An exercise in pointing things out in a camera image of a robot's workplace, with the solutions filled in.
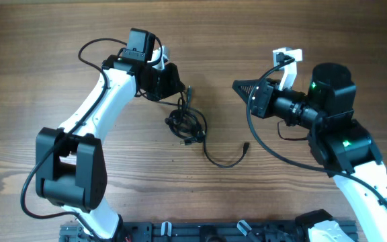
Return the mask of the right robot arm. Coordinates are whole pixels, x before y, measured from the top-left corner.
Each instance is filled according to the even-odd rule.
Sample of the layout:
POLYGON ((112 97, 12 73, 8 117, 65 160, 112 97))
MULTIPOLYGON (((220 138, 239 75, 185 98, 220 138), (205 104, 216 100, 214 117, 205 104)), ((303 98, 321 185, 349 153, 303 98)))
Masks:
POLYGON ((247 122, 257 142, 279 160, 326 173, 347 199, 369 241, 387 241, 387 171, 371 134, 353 118, 357 87, 349 69, 322 63, 312 71, 307 93, 269 78, 236 80, 232 88, 247 105, 247 122), (259 137, 251 117, 281 118, 288 126, 308 130, 306 140, 319 164, 306 165, 283 157, 259 137))

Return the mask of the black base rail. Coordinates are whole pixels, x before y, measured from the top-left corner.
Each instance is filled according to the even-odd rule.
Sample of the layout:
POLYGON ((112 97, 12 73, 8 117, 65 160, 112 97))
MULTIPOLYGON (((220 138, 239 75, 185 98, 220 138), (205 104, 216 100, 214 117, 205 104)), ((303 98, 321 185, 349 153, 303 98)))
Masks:
MULTIPOLYGON (((292 220, 269 220, 249 223, 253 234, 260 241, 304 241, 306 234, 292 220)), ((127 241, 250 241, 237 228, 236 223, 173 223, 171 234, 161 231, 161 224, 150 222, 124 223, 127 241)), ((59 242, 94 241, 77 222, 60 226, 59 242)))

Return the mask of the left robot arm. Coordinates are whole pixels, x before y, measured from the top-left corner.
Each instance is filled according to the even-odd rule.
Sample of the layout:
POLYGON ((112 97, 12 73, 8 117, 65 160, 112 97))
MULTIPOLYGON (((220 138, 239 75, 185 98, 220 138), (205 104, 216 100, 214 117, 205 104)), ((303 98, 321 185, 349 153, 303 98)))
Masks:
POLYGON ((36 193, 63 208, 63 216, 74 216, 79 230, 62 241, 131 241, 122 216, 104 197, 108 175, 103 142, 132 99, 145 95, 157 102, 184 91, 177 66, 170 63, 160 40, 146 30, 132 28, 129 39, 117 54, 101 66, 99 80, 77 111, 58 128, 43 128, 36 137, 36 164, 22 188, 22 210, 31 182, 36 193))

